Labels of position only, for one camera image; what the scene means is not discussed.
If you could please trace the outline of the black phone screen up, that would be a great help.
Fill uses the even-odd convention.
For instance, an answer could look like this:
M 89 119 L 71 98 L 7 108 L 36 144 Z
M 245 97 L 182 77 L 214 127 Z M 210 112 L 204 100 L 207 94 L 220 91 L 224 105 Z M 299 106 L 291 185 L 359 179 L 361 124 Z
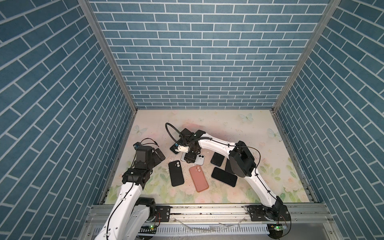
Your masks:
M 171 147 L 170 147 L 170 151 L 172 153 L 174 153 L 175 155 L 177 155 L 180 151 L 178 149 L 178 144 L 173 144 Z

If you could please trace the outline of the white phone case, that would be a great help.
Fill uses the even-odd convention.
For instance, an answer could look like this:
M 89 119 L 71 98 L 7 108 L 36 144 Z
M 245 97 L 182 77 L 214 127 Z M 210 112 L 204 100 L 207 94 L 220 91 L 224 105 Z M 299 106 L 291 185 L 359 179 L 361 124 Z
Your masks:
M 182 153 L 181 161 L 185 162 L 187 164 L 195 164 L 195 165 L 202 166 L 204 164 L 204 160 L 205 160 L 205 156 L 204 155 L 198 155 L 195 160 L 193 160 L 193 161 L 188 160 L 187 161 L 186 153 Z

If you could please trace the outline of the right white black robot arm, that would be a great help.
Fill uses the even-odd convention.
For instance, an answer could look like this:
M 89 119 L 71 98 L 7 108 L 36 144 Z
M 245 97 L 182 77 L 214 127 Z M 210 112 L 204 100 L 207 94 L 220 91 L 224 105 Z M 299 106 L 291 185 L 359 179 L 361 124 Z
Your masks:
M 227 142 L 215 138 L 204 131 L 195 133 L 184 129 L 178 132 L 179 141 L 175 141 L 180 152 L 186 153 L 186 157 L 195 158 L 202 149 L 218 153 L 230 161 L 233 173 L 243 178 L 255 191 L 263 206 L 264 215 L 268 220 L 290 221 L 291 215 L 283 200 L 276 195 L 262 178 L 258 170 L 255 157 L 244 142 Z

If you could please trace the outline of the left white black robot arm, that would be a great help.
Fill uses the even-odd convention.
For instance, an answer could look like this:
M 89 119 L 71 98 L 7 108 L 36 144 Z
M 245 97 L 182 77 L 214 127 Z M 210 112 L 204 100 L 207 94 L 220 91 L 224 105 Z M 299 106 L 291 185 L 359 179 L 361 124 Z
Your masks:
M 156 217 L 155 200 L 141 194 L 153 169 L 164 160 L 159 148 L 136 147 L 134 161 L 123 174 L 119 197 L 97 240 L 135 240 L 144 223 Z

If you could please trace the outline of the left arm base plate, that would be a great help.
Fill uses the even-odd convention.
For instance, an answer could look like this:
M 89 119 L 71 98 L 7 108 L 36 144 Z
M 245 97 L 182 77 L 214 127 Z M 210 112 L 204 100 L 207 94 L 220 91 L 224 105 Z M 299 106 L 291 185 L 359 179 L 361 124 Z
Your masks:
M 154 206 L 150 207 L 150 222 L 162 223 L 169 222 L 171 214 L 171 206 Z

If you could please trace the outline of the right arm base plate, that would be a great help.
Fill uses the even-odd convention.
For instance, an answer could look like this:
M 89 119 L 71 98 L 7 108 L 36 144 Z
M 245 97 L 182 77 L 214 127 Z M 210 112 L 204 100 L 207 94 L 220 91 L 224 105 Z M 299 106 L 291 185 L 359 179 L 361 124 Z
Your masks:
M 286 221 L 291 220 L 291 215 L 288 211 L 287 206 L 278 205 L 271 208 L 263 205 L 249 205 L 245 207 L 246 211 L 250 215 L 252 222 L 262 222 L 262 221 Z

